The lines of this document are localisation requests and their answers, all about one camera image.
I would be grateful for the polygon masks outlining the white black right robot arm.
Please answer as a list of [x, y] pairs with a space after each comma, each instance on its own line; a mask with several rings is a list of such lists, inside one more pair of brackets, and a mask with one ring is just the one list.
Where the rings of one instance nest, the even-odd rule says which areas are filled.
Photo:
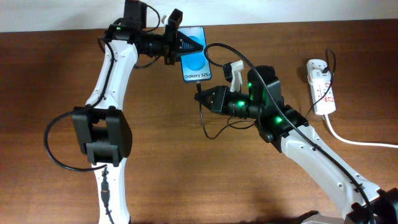
[[254, 119], [260, 137], [318, 184], [343, 223], [397, 223], [397, 189], [384, 191], [328, 147], [308, 120], [284, 103], [273, 67], [248, 71], [248, 90], [215, 86], [198, 90], [195, 100], [213, 113]]

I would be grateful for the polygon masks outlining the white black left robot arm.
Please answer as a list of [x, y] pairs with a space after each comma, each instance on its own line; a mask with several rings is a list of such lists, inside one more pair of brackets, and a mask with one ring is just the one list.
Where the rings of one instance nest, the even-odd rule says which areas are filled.
[[123, 113], [129, 77], [140, 55], [164, 58], [166, 65], [203, 46], [179, 31], [182, 11], [174, 9], [156, 34], [146, 29], [148, 5], [126, 1], [124, 15], [98, 39], [104, 62], [95, 89], [72, 121], [81, 152], [95, 175], [100, 223], [130, 223], [125, 190], [125, 166], [132, 149], [132, 131]]

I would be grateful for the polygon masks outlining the blue Galaxy smartphone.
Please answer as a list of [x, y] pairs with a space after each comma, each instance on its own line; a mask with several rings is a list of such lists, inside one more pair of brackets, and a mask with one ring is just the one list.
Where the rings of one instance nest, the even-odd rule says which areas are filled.
[[[206, 47], [205, 30], [203, 27], [183, 27], [178, 29], [195, 42]], [[211, 79], [210, 63], [203, 51], [181, 57], [182, 77], [184, 82], [200, 82]]]

